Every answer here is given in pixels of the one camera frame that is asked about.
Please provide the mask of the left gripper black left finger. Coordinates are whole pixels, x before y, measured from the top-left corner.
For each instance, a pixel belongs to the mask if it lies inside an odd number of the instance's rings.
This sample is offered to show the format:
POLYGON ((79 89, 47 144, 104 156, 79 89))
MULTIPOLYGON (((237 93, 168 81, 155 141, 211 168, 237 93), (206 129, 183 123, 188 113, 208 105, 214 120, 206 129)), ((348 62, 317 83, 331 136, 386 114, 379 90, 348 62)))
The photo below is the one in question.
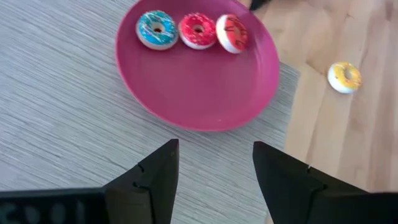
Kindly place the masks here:
POLYGON ((179 174, 179 141, 171 139, 104 186, 110 224, 170 224, 179 174))

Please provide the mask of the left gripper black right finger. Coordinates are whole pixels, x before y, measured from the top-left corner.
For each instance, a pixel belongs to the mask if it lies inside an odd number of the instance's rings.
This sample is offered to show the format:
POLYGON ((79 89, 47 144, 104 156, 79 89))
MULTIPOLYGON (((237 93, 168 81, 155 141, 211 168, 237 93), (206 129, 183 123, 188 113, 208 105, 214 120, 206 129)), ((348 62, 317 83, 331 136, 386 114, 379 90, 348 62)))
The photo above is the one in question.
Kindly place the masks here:
POLYGON ((254 142, 252 158, 274 224, 307 224, 321 191, 364 192, 261 141, 254 142))

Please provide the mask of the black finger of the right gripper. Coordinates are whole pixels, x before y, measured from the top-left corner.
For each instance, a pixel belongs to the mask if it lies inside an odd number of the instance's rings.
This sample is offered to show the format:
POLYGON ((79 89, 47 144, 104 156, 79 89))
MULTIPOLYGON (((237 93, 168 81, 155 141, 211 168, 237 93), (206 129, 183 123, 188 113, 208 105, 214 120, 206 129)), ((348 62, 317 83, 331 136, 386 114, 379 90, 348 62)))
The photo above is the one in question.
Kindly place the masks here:
POLYGON ((269 3, 271 0, 251 0, 249 5, 250 11, 255 11, 264 6, 265 4, 269 3))

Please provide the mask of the red sprinkled toy donut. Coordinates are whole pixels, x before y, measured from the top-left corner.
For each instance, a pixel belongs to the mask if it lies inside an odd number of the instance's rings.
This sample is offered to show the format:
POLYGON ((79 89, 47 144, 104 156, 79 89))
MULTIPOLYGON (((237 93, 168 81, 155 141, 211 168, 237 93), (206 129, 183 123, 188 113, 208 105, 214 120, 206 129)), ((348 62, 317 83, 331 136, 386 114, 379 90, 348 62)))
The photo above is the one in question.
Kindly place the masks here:
POLYGON ((195 50, 207 49, 217 41, 214 20, 199 12, 185 15, 178 31, 184 44, 195 50))

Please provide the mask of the pink round plate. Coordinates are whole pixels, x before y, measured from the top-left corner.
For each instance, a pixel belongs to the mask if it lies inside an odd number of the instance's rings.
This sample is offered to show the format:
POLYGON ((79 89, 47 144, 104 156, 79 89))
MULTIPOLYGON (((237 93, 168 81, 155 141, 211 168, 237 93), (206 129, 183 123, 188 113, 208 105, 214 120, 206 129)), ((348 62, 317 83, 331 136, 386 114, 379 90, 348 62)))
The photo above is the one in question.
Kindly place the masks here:
POLYGON ((279 58, 262 22, 238 0, 138 0, 121 20, 115 43, 116 64, 136 100, 156 117, 185 129, 226 131, 262 112, 279 81, 279 58), (178 41, 152 50, 136 35, 139 17, 161 10, 175 21, 191 12, 212 19, 238 16, 248 32, 240 54, 220 44, 194 50, 178 41))

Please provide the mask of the yellow iced toy donut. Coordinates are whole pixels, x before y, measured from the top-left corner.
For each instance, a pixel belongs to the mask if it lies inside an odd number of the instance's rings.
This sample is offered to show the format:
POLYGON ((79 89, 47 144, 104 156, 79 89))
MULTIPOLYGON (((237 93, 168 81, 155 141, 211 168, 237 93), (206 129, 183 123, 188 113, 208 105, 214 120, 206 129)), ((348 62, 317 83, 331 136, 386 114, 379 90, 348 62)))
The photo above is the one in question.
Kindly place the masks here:
POLYGON ((359 70, 348 62, 332 64, 327 79, 331 87, 342 94, 354 93, 362 83, 359 70))

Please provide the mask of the blue iced toy donut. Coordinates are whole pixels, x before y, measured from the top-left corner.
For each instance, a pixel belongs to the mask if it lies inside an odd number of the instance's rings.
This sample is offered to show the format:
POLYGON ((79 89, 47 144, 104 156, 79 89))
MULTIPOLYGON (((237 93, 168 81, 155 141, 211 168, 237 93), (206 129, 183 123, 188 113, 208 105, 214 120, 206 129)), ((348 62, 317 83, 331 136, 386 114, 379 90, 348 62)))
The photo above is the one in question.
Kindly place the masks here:
POLYGON ((178 41, 175 21, 160 10, 144 13, 136 23, 136 34, 146 47, 153 50, 167 50, 178 41))

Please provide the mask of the grey woven placemat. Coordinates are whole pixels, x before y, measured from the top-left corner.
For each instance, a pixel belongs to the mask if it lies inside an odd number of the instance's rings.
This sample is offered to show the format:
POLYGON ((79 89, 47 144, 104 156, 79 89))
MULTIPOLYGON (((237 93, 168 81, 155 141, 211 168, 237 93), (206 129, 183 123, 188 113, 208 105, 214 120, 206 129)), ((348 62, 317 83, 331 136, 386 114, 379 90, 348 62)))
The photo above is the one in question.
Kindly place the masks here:
POLYGON ((180 141, 172 224, 265 224, 254 141, 285 142, 299 72, 254 121, 223 133, 149 114, 116 69, 118 24, 137 0, 0 0, 0 190, 99 187, 180 141))

